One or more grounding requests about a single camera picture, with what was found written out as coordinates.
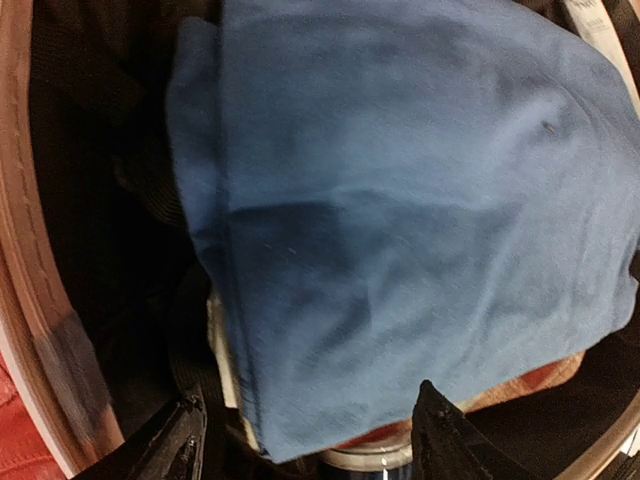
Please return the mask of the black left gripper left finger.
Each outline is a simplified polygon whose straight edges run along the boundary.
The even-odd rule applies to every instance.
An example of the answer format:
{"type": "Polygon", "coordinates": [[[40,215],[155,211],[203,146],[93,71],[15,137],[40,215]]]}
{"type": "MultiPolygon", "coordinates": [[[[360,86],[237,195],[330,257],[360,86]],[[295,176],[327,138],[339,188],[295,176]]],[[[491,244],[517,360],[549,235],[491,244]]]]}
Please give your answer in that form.
{"type": "Polygon", "coordinates": [[[94,480],[199,479],[207,412],[199,386],[165,404],[123,445],[89,468],[94,480]]]}

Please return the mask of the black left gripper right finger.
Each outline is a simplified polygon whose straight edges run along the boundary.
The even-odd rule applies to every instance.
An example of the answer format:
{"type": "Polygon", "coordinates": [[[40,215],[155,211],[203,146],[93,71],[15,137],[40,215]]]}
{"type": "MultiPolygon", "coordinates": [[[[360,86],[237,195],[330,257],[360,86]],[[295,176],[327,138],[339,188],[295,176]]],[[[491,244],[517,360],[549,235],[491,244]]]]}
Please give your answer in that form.
{"type": "Polygon", "coordinates": [[[526,480],[533,474],[493,445],[425,380],[413,410],[414,479],[526,480]]]}

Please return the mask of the red plaid shirt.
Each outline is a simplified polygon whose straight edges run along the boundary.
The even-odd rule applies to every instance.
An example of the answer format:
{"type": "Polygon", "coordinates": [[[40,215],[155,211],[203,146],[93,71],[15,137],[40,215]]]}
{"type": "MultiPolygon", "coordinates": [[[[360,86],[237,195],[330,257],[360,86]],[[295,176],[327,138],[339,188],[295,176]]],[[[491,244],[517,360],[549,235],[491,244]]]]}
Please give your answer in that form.
{"type": "MultiPolygon", "coordinates": [[[[487,390],[476,397],[460,402],[457,407],[464,413],[475,412],[562,385],[577,373],[584,356],[585,351],[547,364],[487,390]]],[[[351,449],[361,447],[367,443],[389,438],[393,434],[410,432],[412,427],[412,420],[406,419],[402,422],[388,424],[372,430],[360,437],[337,445],[336,448],[351,449]]]]}

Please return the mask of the red patterned cloth item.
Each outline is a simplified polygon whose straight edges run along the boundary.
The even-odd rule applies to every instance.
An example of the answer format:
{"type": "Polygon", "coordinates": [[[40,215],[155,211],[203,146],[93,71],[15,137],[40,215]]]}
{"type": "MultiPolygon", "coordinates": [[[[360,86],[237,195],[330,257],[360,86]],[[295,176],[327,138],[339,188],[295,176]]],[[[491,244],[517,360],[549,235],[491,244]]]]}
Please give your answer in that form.
{"type": "Polygon", "coordinates": [[[64,480],[1,360],[1,480],[64,480]]]}

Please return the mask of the dark blue garment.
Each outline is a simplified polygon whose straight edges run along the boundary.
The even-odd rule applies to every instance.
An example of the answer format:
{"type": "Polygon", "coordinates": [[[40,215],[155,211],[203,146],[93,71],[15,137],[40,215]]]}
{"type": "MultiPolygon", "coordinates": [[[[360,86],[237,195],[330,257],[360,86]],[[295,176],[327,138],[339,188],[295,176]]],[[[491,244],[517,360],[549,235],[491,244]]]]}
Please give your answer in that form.
{"type": "Polygon", "coordinates": [[[180,23],[166,115],[274,462],[631,318],[638,116],[606,57],[513,1],[229,1],[180,23]]]}

